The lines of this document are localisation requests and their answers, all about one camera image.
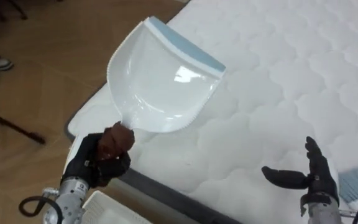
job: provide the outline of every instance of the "white plastic tray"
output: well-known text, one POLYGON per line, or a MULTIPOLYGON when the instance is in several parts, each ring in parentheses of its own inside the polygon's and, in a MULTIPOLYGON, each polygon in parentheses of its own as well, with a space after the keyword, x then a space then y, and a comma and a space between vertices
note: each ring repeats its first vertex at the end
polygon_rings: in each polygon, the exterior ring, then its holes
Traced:
POLYGON ((82 224, 151 224, 100 191, 93 192, 83 208, 82 224))

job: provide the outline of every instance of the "white dustpan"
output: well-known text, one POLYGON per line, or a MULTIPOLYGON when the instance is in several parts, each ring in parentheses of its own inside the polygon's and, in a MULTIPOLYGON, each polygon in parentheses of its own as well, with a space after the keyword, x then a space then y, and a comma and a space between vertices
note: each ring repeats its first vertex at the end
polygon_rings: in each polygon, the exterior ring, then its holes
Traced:
POLYGON ((111 57, 107 81, 127 128, 167 133, 188 126, 225 66, 155 17, 141 22, 111 57))

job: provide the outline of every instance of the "quilted mattress surface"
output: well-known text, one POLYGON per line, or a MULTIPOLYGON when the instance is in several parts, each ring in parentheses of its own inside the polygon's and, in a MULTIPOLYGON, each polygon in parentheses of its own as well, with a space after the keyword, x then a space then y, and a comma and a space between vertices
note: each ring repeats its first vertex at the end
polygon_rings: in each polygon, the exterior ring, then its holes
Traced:
MULTIPOLYGON (((192 0, 168 25, 227 73, 189 127, 136 130, 132 168, 242 223, 307 223, 304 192, 260 168, 306 173, 306 136, 339 171, 358 166, 358 0, 192 0)), ((118 119, 105 85, 68 129, 118 119)))

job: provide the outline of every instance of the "sneaker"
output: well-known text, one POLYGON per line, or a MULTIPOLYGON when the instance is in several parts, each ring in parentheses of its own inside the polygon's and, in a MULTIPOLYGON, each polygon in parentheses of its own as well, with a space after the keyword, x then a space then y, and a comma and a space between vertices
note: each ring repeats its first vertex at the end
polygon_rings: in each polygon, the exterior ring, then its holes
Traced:
POLYGON ((13 67, 13 63, 6 59, 0 57, 0 71, 8 71, 13 67))

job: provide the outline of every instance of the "mattress border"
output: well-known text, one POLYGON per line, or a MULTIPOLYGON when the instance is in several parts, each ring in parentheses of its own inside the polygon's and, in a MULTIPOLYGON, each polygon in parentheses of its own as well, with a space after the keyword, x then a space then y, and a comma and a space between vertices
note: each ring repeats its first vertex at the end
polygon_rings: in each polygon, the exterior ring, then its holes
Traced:
MULTIPOLYGON (((182 7, 187 6, 190 2, 189 0, 182 7)), ((94 93, 88 97, 85 102, 70 116, 70 118, 65 123, 64 132, 67 138, 73 142, 75 136, 72 135, 68 130, 68 125, 75 117, 77 112, 105 85, 103 83, 99 88, 95 90, 94 93)), ((134 169, 129 168, 129 170, 119 178, 121 181, 129 184, 131 187, 140 190, 142 193, 152 197, 159 202, 171 207, 172 209, 186 215, 192 220, 199 222, 201 224, 241 224, 240 222, 223 215, 222 213, 215 211, 196 200, 193 200, 186 195, 183 195, 176 190, 167 187, 160 182, 157 182, 134 169)))

